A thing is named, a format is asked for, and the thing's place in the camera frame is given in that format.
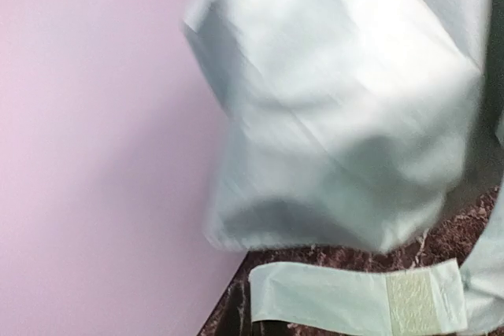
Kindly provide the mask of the black and mint umbrella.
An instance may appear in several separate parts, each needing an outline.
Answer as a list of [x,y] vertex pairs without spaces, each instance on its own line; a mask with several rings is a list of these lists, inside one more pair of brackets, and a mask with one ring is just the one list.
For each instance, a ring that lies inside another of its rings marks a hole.
[[219,249],[394,252],[503,177],[503,0],[192,0],[184,32],[229,122]]

